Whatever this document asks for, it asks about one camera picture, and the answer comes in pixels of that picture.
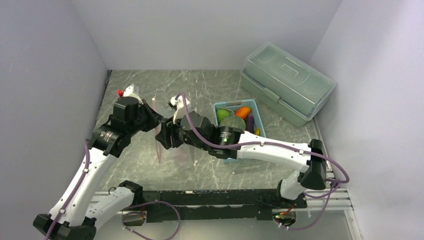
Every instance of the marble tabletop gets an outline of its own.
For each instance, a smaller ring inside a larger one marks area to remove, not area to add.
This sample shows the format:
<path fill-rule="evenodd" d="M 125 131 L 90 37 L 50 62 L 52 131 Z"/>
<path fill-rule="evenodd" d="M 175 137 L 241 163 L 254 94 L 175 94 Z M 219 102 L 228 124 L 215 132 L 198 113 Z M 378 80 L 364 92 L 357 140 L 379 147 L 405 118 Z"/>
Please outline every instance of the marble tabletop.
<path fill-rule="evenodd" d="M 214 122 L 213 104 L 223 101 L 256 99 L 240 86 L 239 70 L 117 70 L 112 71 L 97 116 L 96 128 L 108 120 L 117 100 L 116 90 L 131 84 L 139 86 L 141 98 L 159 106 L 177 93 L 185 92 L 191 109 Z M 309 143 L 318 134 L 313 121 L 298 128 L 260 101 L 256 101 L 267 138 L 293 143 Z M 107 191 L 130 180 L 144 190 L 222 190 L 274 189 L 293 169 L 260 160 L 224 163 L 193 147 L 188 160 L 175 159 L 159 163 L 155 132 L 139 132 L 131 139 L 120 158 L 102 180 L 99 191 Z"/>

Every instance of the eggplant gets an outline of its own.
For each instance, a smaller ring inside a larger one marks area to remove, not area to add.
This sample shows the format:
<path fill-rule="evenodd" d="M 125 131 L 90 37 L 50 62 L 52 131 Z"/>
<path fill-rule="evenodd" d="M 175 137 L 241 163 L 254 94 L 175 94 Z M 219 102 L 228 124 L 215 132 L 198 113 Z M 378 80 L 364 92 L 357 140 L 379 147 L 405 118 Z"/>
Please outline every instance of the eggplant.
<path fill-rule="evenodd" d="M 249 113 L 246 117 L 246 131 L 251 134 L 255 132 L 255 120 L 252 113 Z"/>

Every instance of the plastic storage box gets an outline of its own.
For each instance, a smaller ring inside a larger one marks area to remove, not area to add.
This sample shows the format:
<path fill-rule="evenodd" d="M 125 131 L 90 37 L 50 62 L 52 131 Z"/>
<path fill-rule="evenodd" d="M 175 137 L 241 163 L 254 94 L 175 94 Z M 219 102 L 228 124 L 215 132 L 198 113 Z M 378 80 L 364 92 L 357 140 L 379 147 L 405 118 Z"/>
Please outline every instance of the plastic storage box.
<path fill-rule="evenodd" d="M 272 43 L 244 62 L 241 86 L 282 117 L 302 127 L 323 107 L 336 82 Z"/>
<path fill-rule="evenodd" d="M 215 124 L 218 125 L 218 119 L 217 119 L 217 110 L 220 108 L 226 108 L 233 110 L 236 112 L 241 107 L 249 107 L 251 109 L 251 113 L 253 115 L 254 120 L 254 129 L 259 128 L 260 129 L 260 136 L 266 138 L 264 126 L 262 125 L 261 117 L 259 116 L 258 106 L 256 106 L 256 102 L 253 99 L 247 99 L 247 100 L 236 100 L 236 101 L 223 101 L 223 102 L 217 102 L 213 105 L 213 115 L 215 116 Z M 238 159 L 228 158 L 224 159 L 224 163 L 229 163 L 233 161 L 238 161 Z"/>

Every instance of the plastic basket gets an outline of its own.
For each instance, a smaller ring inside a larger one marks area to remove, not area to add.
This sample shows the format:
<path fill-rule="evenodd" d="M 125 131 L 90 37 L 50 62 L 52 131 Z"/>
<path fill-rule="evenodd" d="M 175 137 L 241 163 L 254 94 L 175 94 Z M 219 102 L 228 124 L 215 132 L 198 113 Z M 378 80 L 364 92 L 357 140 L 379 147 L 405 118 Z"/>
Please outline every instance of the plastic basket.
<path fill-rule="evenodd" d="M 259 116 L 258 106 L 256 105 L 255 100 L 253 99 L 246 99 L 246 100 L 236 100 L 236 101 L 223 101 L 223 102 L 217 102 L 213 105 L 213 115 L 215 116 L 215 124 L 218 125 L 218 119 L 217 119 L 217 110 L 219 108 L 226 108 L 233 110 L 234 112 L 237 111 L 241 107 L 249 107 L 251 109 L 251 113 L 253 115 L 254 119 L 254 129 L 259 128 L 260 129 L 260 136 L 266 138 L 264 126 L 262 124 L 261 116 Z M 249 159 L 233 159 L 228 158 L 224 159 L 224 163 L 234 162 L 234 161 L 240 161 L 240 160 L 249 160 Z"/>

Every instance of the transparent plastic bag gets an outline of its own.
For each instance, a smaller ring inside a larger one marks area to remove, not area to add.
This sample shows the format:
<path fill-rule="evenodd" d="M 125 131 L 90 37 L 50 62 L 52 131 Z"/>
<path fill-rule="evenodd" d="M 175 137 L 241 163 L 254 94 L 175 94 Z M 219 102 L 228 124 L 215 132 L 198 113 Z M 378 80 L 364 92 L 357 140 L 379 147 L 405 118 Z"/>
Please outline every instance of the transparent plastic bag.
<path fill-rule="evenodd" d="M 174 115 L 174 111 L 168 106 L 161 106 L 155 98 L 152 98 L 152 108 L 153 110 L 164 116 L 165 118 L 170 118 Z M 154 129 L 154 134 L 157 135 L 161 131 L 161 125 L 158 125 Z M 191 157 L 191 149 L 187 144 L 183 144 L 177 148 L 170 148 L 166 150 L 164 146 L 158 141 L 155 141 L 156 145 L 156 154 L 157 160 L 159 163 L 164 163 L 169 160 L 174 161 L 178 166 L 192 166 L 194 164 L 194 160 Z"/>

